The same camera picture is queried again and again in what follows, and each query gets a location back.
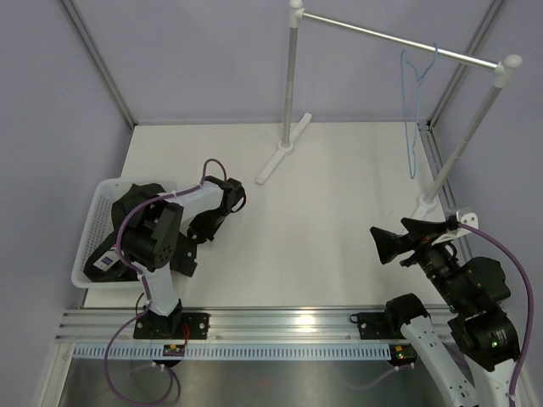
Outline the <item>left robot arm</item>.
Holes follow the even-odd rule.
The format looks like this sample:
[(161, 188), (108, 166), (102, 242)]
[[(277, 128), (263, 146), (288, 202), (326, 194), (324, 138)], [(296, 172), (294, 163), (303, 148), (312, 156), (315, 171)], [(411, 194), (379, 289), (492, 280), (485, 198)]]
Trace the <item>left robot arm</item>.
[(157, 192), (132, 207), (120, 223), (116, 249), (134, 270), (146, 304), (135, 317), (136, 339), (207, 337), (207, 315), (185, 314), (171, 272), (192, 274), (197, 246), (214, 240), (224, 220), (247, 200), (241, 181), (204, 176), (180, 192)]

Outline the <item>blue wire hanger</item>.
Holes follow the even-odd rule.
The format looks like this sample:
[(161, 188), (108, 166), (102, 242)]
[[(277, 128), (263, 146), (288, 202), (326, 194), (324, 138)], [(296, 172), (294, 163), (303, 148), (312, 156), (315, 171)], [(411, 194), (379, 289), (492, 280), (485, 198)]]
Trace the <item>blue wire hanger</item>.
[[(408, 174), (411, 180), (415, 180), (417, 177), (417, 134), (418, 134), (418, 122), (421, 112), (421, 93), (422, 87), (426, 80), (429, 71), (433, 68), (439, 52), (438, 43), (434, 43), (433, 57), (430, 63), (419, 72), (418, 67), (409, 59), (408, 53), (403, 49), (400, 53), (400, 89), (401, 89), (401, 105), (402, 105), (402, 118), (404, 123), (404, 135), (406, 142), (406, 155), (408, 164)], [(413, 127), (408, 125), (408, 102), (406, 97), (406, 68), (410, 68), (414, 80), (416, 82), (416, 108), (415, 119), (413, 121)]]

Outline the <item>black pinstripe shirt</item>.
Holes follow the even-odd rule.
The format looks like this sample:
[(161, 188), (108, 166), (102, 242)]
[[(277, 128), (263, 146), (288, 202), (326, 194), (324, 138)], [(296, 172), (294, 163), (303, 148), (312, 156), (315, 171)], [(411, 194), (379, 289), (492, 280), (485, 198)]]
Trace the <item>black pinstripe shirt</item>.
[[(155, 198), (164, 189), (157, 183), (133, 184), (111, 207), (114, 230), (94, 250), (84, 266), (92, 282), (134, 282), (137, 273), (118, 258), (116, 238), (125, 217), (137, 205)], [(154, 271), (169, 265), (184, 276), (193, 276), (197, 243), (180, 232), (183, 208), (177, 203), (158, 201), (140, 209), (128, 221), (122, 234), (124, 258), (140, 270)]]

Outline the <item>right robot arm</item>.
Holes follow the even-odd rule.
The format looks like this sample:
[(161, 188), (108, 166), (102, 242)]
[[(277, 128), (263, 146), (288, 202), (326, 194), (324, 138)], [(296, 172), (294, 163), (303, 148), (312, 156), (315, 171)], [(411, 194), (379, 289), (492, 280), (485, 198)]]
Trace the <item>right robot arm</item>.
[(516, 328), (501, 308), (501, 302), (511, 295), (505, 272), (498, 261), (485, 257), (460, 265), (452, 245), (453, 240), (478, 228), (478, 216), (457, 212), (443, 222), (404, 218), (401, 223), (402, 234), (371, 227), (379, 260), (386, 265), (403, 255), (401, 266), (422, 269), (454, 315), (447, 325), (472, 377), (462, 374), (415, 294), (386, 303), (386, 331), (403, 337), (414, 348), (447, 405), (511, 405), (516, 389), (513, 372), (521, 349)]

